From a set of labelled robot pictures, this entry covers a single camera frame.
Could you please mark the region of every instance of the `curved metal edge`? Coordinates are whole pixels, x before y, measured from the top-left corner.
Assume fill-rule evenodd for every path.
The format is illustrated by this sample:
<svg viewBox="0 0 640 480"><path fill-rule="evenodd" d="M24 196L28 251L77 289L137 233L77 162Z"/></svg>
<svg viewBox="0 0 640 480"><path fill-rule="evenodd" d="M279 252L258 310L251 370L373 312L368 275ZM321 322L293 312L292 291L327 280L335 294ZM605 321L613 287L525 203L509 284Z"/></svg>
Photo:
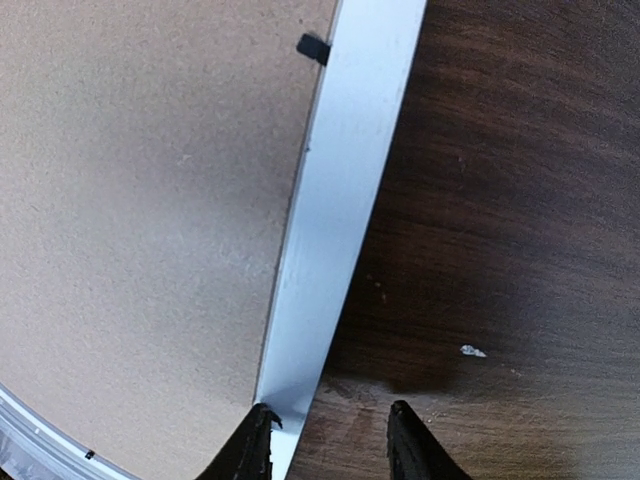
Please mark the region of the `curved metal edge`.
<svg viewBox="0 0 640 480"><path fill-rule="evenodd" d="M283 422L285 478L311 409L367 230L426 0L343 0L298 170L254 401Z"/></svg>
<svg viewBox="0 0 640 480"><path fill-rule="evenodd" d="M0 383L0 468L16 480L133 480L72 440Z"/></svg>

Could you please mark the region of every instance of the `white paint chip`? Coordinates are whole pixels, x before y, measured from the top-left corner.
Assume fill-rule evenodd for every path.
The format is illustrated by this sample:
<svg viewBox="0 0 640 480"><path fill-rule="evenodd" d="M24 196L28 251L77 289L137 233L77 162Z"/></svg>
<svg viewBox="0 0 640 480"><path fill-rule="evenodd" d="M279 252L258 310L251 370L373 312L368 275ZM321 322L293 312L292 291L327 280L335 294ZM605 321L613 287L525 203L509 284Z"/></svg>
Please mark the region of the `white paint chip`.
<svg viewBox="0 0 640 480"><path fill-rule="evenodd" d="M473 345L463 345L462 347L460 347L460 351L463 355L468 355L470 357L487 358L486 353L484 353L479 348L474 347Z"/></svg>

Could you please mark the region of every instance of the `white frame edge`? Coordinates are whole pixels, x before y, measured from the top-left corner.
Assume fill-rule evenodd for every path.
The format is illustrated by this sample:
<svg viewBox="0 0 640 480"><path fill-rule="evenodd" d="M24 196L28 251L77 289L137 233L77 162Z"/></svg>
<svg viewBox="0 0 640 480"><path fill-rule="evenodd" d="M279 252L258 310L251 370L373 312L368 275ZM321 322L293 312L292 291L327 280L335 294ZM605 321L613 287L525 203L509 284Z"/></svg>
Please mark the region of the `white frame edge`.
<svg viewBox="0 0 640 480"><path fill-rule="evenodd" d="M342 311L415 53L426 0L342 0L286 231L256 402L282 417L285 478Z"/></svg>

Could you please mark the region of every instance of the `dark wood surface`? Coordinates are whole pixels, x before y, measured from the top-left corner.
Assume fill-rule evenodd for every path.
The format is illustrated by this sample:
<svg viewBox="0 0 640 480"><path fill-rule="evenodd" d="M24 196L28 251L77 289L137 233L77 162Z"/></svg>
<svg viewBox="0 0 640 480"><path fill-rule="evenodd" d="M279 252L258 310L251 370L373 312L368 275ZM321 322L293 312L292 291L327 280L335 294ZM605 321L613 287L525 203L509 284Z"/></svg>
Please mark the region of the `dark wood surface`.
<svg viewBox="0 0 640 480"><path fill-rule="evenodd" d="M397 398L478 480L640 478L639 53L638 2L430 2L291 479L387 479Z"/></svg>

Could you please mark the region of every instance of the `black clip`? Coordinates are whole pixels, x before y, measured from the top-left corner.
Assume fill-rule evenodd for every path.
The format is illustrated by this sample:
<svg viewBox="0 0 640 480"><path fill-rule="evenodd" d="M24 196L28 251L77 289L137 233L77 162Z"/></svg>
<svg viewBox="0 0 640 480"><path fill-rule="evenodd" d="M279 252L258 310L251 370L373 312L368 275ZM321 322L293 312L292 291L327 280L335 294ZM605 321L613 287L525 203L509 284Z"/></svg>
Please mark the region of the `black clip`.
<svg viewBox="0 0 640 480"><path fill-rule="evenodd" d="M327 66L329 53L331 53L331 47L327 43L321 38L309 33L302 35L296 46L296 50L305 57L316 60L323 67Z"/></svg>

